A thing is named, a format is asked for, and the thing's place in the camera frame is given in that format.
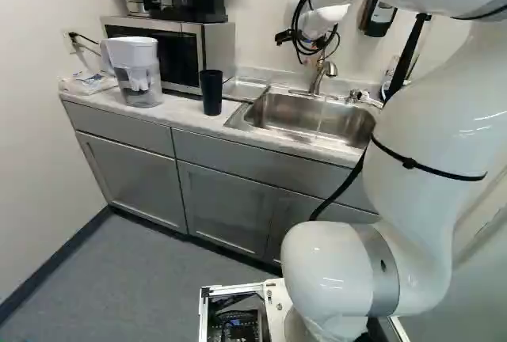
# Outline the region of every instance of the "faucet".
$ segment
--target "faucet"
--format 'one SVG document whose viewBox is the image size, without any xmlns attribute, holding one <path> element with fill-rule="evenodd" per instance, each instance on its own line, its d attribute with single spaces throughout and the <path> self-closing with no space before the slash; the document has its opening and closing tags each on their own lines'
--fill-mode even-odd
<svg viewBox="0 0 507 342">
<path fill-rule="evenodd" d="M 357 102 L 363 102 L 378 109 L 383 109 L 383 103 L 370 98 L 370 93 L 367 90 L 351 89 L 349 96 L 345 98 L 347 105 L 353 105 Z"/>
<path fill-rule="evenodd" d="M 349 91 L 349 96 L 345 98 L 345 103 L 347 104 L 357 103 L 360 101 L 361 98 L 364 99 L 364 97 L 367 97 L 369 99 L 368 92 L 363 93 L 361 90 L 351 89 Z"/>
<path fill-rule="evenodd" d="M 308 93 L 312 95 L 320 94 L 320 82 L 324 78 L 324 74 L 328 77 L 336 77 L 338 75 L 338 69 L 336 68 L 336 65 L 330 61 L 319 61 L 317 63 L 317 71 L 315 73 L 314 79 L 310 84 Z"/>
</svg>

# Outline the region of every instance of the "black strap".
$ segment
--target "black strap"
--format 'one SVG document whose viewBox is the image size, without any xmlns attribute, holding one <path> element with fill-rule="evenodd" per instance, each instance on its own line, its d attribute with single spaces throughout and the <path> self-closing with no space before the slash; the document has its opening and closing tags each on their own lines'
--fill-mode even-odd
<svg viewBox="0 0 507 342">
<path fill-rule="evenodd" d="M 454 174 L 454 173 L 444 172 L 443 170 L 430 168 L 429 166 L 419 164 L 417 161 L 415 161 L 412 158 L 406 158 L 405 156 L 402 156 L 401 154 L 397 154 L 393 150 L 390 150 L 389 148 L 387 148 L 386 146 L 381 144 L 373 135 L 372 135 L 372 141 L 373 141 L 373 144 L 378 146 L 378 148 L 380 148 L 383 152 L 385 152 L 386 154 L 388 154 L 392 158 L 395 158 L 399 162 L 402 162 L 403 167 L 407 168 L 407 169 L 416 168 L 416 169 L 423 170 L 427 173 L 436 174 L 437 176 L 450 178 L 451 180 L 458 180 L 458 181 L 480 181 L 480 180 L 483 180 L 487 174 L 487 172 L 486 172 L 482 176 L 462 176 L 460 174 Z"/>
</svg>

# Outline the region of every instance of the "power outlet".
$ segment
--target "power outlet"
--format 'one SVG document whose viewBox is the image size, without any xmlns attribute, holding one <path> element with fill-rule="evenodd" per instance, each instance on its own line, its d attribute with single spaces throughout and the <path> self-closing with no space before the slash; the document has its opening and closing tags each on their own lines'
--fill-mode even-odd
<svg viewBox="0 0 507 342">
<path fill-rule="evenodd" d="M 75 55 L 79 51 L 79 47 L 75 46 L 72 42 L 69 33 L 77 32 L 75 29 L 62 29 L 63 42 L 65 44 L 65 48 L 70 55 Z"/>
</svg>

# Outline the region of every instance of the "microwave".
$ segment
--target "microwave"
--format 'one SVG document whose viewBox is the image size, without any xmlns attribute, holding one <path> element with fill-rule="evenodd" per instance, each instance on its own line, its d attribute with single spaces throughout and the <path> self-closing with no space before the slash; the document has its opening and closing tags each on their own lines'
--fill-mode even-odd
<svg viewBox="0 0 507 342">
<path fill-rule="evenodd" d="M 216 69 L 226 82 L 235 75 L 234 23 L 185 23 L 145 17 L 102 17 L 107 37 L 145 36 L 158 41 L 162 90 L 202 95 L 199 72 Z"/>
</svg>

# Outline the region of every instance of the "white wall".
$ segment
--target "white wall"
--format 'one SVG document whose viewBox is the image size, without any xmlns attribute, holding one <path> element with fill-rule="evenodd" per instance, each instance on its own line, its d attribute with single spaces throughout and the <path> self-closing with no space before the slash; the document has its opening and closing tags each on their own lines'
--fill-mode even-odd
<svg viewBox="0 0 507 342">
<path fill-rule="evenodd" d="M 237 25 L 238 65 L 301 71 L 290 44 L 277 47 L 274 36 L 283 24 L 287 0 L 227 0 L 231 21 Z M 353 4 L 340 23 L 341 46 L 332 60 L 342 78 L 378 82 L 391 57 L 399 55 L 414 25 L 415 13 L 399 11 L 384 38 L 373 38 L 357 29 L 362 0 Z M 469 24 L 436 18 L 423 48 L 414 76 L 421 76 L 448 59 L 468 34 Z"/>
<path fill-rule="evenodd" d="M 105 205 L 59 102 L 81 70 L 60 34 L 101 36 L 121 0 L 0 0 L 0 302 Z"/>
</svg>

